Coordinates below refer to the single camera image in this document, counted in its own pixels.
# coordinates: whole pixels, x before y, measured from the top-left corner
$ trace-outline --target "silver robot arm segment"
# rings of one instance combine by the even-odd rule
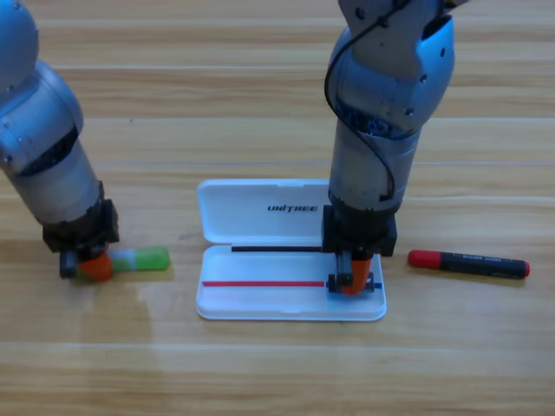
[[[348,28],[330,60],[329,99],[339,120],[323,249],[368,261],[375,253],[393,254],[395,214],[421,130],[454,70],[454,26],[444,0],[339,5]]]
[[[0,167],[61,254],[61,276],[119,239],[79,141],[83,115],[66,82],[38,61],[38,30],[20,2],[0,0]]]

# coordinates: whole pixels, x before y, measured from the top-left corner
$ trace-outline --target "black line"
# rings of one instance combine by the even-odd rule
[[[322,252],[322,247],[308,247],[308,246],[232,246],[232,251],[237,252],[308,252],[308,253],[320,253]]]

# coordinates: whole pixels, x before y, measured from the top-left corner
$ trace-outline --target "wooden table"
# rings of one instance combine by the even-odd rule
[[[28,0],[86,114],[121,247],[168,272],[103,285],[57,257],[0,182],[0,414],[555,414],[555,3],[474,0],[425,127],[371,324],[208,322],[195,187],[326,178],[334,0]],[[416,272],[412,249],[524,258],[526,284]]]

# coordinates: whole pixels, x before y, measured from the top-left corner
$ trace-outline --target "red line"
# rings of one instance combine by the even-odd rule
[[[203,282],[205,288],[323,288],[324,282],[284,281],[210,281]]]

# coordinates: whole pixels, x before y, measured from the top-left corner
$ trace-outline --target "plastic case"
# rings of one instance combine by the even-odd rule
[[[386,312],[380,256],[371,271],[381,288],[359,296],[330,293],[336,257],[322,252],[234,251],[237,247],[318,247],[328,181],[215,179],[198,188],[204,236],[197,311],[213,320],[374,321]],[[322,287],[206,287],[210,282],[303,281]]]

